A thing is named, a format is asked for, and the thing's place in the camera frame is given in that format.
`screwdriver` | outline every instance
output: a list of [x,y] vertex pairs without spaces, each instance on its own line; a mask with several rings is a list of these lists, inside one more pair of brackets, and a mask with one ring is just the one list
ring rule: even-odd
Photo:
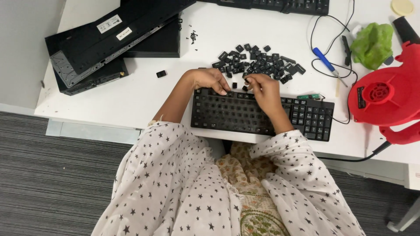
[[324,63],[324,65],[331,71],[333,75],[335,75],[343,84],[344,86],[348,87],[346,83],[344,83],[343,79],[340,77],[339,72],[331,65],[331,63],[325,58],[324,54],[316,47],[312,50],[314,54],[319,57],[319,59]]

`striped carpet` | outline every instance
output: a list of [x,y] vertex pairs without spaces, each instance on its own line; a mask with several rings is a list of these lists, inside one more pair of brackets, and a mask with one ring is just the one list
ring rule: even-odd
[[[110,201],[126,144],[45,136],[48,120],[0,113],[0,236],[90,235]],[[367,236],[418,236],[420,220],[393,233],[419,193],[331,171]]]

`red electric blower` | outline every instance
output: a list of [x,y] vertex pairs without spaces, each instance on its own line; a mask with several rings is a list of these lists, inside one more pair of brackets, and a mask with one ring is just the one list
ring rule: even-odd
[[402,53],[395,59],[403,64],[367,74],[352,87],[348,98],[354,121],[379,126],[386,142],[363,159],[327,158],[329,160],[360,162],[391,144],[420,141],[420,121],[398,132],[390,128],[420,119],[420,38],[404,17],[393,23],[403,42]]

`star pattern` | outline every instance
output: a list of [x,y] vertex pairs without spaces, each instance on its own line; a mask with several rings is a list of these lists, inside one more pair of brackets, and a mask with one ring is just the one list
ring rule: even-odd
[[[232,231],[241,235],[236,221],[243,197],[229,197],[229,188],[209,161],[211,150],[205,143],[181,124],[159,121],[142,131],[121,161],[107,215],[99,220],[119,227],[100,230],[97,236],[153,235],[158,228],[164,229],[164,234],[190,231],[191,235],[226,235]],[[251,157],[269,156],[278,166],[278,174],[267,175],[263,185],[282,209],[289,231],[317,236],[337,235],[339,231],[363,235],[341,191],[299,131],[257,144],[249,153]],[[290,201],[290,206],[282,204],[284,201]],[[325,211],[333,217],[326,218]],[[144,223],[130,225],[132,222]]]

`black keyboard in background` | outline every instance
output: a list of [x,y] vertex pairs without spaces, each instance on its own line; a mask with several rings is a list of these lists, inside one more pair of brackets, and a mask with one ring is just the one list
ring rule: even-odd
[[330,0],[198,0],[234,8],[257,8],[282,13],[300,13],[314,16],[328,15]]
[[[311,140],[330,139],[333,102],[281,98],[281,103],[295,129]],[[268,116],[258,106],[253,94],[213,89],[194,91],[191,127],[275,136]]]

